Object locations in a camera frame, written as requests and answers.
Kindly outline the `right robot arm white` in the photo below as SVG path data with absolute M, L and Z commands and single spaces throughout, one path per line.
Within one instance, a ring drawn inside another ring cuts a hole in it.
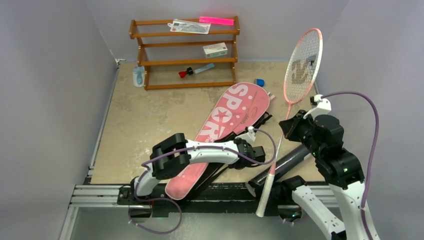
M 302 143 L 314 157 L 342 218 L 336 217 L 299 175 L 281 182 L 282 200 L 299 205 L 328 240 L 378 240 L 364 195 L 364 172 L 359 159 L 343 147 L 344 128 L 339 119 L 327 114 L 312 117 L 300 110 L 279 126 L 287 140 Z

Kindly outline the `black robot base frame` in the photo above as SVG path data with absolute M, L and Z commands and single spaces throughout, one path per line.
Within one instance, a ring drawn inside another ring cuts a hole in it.
M 253 214 L 258 203 L 243 183 L 213 183 L 193 199 L 181 200 L 178 204 L 184 213 Z M 177 207 L 168 201 L 135 200 L 127 185 L 76 185 L 70 206 L 146 210 L 157 218 L 178 212 Z

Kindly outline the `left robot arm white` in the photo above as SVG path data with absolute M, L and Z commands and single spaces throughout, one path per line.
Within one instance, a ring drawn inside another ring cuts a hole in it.
M 130 182 L 129 187 L 120 189 L 119 198 L 124 204 L 142 205 L 160 181 L 177 177 L 189 165 L 218 163 L 240 170 L 263 165 L 265 160 L 262 146 L 252 146 L 240 137 L 229 141 L 199 142 L 176 133 L 153 147 L 149 160 L 142 163 L 144 171 Z

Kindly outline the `black shuttlecock tube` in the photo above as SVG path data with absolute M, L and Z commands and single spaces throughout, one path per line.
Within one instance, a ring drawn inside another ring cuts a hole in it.
M 277 180 L 279 180 L 295 166 L 297 166 L 310 156 L 311 153 L 303 145 L 295 147 L 292 151 L 290 151 L 289 153 L 287 153 L 276 161 L 273 181 L 276 182 Z M 264 188 L 269 170 L 270 167 L 266 168 L 265 170 L 261 171 L 259 174 L 257 174 L 255 177 L 245 183 L 247 190 L 253 197 L 256 198 L 260 196 L 261 191 Z

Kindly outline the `pink badminton racket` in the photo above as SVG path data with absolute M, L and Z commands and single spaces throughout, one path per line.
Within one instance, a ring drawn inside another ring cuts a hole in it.
M 286 68 L 283 95 L 288 103 L 286 120 L 290 116 L 293 105 L 301 102 L 310 92 L 317 77 L 323 52 L 323 35 L 320 29 L 311 28 L 297 42 Z M 272 162 L 265 179 L 262 194 L 256 209 L 256 216 L 263 218 L 270 198 L 275 179 L 277 157 L 284 135 L 281 134 L 276 149 L 276 157 Z

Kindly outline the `pink sport racket bag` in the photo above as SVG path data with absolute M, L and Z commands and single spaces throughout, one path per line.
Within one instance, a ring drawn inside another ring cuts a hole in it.
M 232 133 L 239 135 L 245 128 L 266 121 L 263 116 L 274 97 L 254 83 L 234 84 L 219 98 L 194 140 L 210 144 L 224 140 Z M 190 164 L 166 184 L 165 193 L 173 200 L 183 200 L 210 180 L 222 166 L 222 163 Z

